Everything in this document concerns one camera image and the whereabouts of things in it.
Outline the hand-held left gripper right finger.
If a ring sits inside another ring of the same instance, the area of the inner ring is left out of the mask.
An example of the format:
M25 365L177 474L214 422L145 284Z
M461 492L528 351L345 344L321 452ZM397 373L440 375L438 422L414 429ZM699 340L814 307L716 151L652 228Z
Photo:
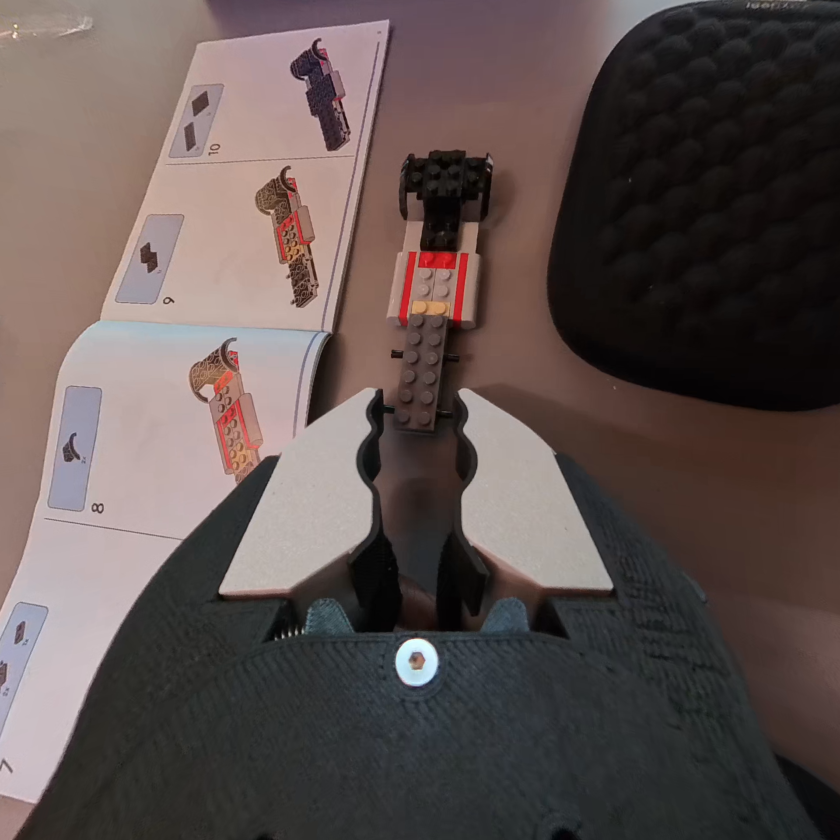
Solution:
M437 626L478 629L515 598L533 623L552 596L614 587L557 460L540 436L485 397L455 397L463 481L437 572Z

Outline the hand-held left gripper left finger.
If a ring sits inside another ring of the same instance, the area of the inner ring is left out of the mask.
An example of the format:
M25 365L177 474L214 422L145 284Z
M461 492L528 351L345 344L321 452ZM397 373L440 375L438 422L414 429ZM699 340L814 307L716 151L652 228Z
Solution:
M382 431L382 390L369 387L284 448L220 595L278 596L299 618L329 597L354 628L393 630L403 596L374 486Z

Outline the partly built lego car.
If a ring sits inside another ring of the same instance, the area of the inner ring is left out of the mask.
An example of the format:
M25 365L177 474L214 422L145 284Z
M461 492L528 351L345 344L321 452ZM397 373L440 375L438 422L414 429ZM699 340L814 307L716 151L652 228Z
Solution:
M409 154L402 165L398 206L406 221L386 320L404 330L392 408L399 432L431 434L439 406L448 334L474 329L480 288L478 233L488 214L494 161L463 150Z

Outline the person's left hand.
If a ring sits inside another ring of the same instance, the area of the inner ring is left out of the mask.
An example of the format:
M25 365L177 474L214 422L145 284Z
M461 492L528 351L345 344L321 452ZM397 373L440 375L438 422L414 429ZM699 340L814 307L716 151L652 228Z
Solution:
M413 579L400 575L402 607L397 625L417 631L434 631L438 628L435 595L425 591Z

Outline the open instruction booklet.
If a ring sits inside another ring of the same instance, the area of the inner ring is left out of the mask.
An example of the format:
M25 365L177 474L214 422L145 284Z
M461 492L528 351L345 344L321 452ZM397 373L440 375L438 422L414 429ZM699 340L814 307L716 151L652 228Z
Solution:
M200 44L100 319L59 369L2 608L2 795L34 803L125 614L308 420L390 35Z

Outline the black quilted cushion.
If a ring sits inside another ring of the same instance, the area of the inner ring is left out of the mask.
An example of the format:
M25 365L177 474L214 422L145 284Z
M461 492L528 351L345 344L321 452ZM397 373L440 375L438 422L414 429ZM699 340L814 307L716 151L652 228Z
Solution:
M663 392L839 402L839 9L647 17L586 103L548 269L563 341Z

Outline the clear plastic bag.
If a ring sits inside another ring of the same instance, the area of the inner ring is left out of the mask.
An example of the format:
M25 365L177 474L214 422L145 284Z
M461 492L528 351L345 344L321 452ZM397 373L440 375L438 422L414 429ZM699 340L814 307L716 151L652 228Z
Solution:
M86 33L92 17L77 12L1 14L1 48L16 43L38 42Z

